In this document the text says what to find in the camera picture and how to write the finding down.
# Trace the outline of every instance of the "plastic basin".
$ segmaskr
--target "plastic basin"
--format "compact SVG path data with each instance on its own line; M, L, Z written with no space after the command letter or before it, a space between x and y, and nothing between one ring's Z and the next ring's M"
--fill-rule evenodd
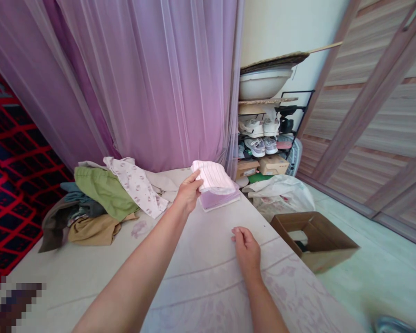
M291 66L264 69L240 76L239 100L269 99L276 95L293 73Z

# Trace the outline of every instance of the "white sneaker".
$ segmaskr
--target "white sneaker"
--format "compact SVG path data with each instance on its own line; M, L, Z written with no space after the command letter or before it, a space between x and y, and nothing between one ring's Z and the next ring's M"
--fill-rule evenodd
M240 133L252 138L263 136L263 126L260 120L248 119L244 123L239 122Z
M245 139L245 145L251 149L251 153L254 157L265 156L265 144L261 138L257 139Z
M274 139L271 139L269 137L263 138L263 143L265 145L265 153L268 155L275 154L279 150L277 149L277 142Z
M240 143L239 147L238 147L238 156L237 156L238 158L240 158L240 159L245 158L244 150L245 150L244 144Z
M279 127L281 125L281 114L278 113L276 119L272 122L269 118L265 119L263 123L263 135L264 136L278 136Z

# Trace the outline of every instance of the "hand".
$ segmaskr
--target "hand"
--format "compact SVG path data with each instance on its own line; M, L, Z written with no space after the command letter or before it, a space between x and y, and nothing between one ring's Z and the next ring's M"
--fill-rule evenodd
M231 240L236 242L236 257L245 283L250 280L261 280L260 272L260 246L251 231L244 227L235 227Z
M196 180L200 174L200 170L196 170L191 174L179 187L176 200L174 202L179 203L189 213L191 213L196 207L197 198L200 197L199 186L203 184L203 179Z

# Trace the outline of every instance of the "pile of clothes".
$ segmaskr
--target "pile of clothes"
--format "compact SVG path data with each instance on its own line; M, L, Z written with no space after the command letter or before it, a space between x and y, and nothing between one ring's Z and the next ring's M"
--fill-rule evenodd
M39 252L62 246L63 230L68 240L79 245L110 245L120 223L137 219L142 209L152 218L172 202L178 186L166 176L142 170L132 158L105 157L105 166L84 161L75 168L75 182L62 183L67 191L46 214Z

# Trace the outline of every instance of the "wrist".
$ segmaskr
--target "wrist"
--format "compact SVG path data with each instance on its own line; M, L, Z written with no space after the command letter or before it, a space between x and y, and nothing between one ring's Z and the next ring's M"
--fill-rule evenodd
M244 272L244 280L247 286L263 284L262 274L260 270Z
M183 200L180 200L178 197L174 200L171 207L174 207L174 209L182 212L184 215L190 214L187 203Z

